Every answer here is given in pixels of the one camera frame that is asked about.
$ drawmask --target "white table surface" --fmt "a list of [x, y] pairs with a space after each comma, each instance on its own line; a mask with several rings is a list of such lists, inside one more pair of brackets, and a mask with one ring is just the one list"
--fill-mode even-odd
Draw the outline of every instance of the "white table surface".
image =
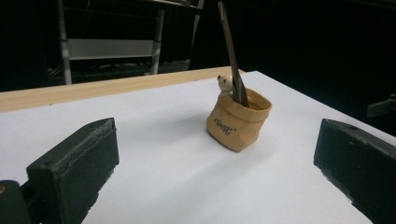
[[247, 88], [273, 103], [258, 140], [240, 153], [205, 130], [215, 78], [0, 113], [0, 179], [71, 133], [114, 118], [120, 164], [83, 223], [372, 223], [313, 164], [322, 119], [396, 138], [258, 72]]

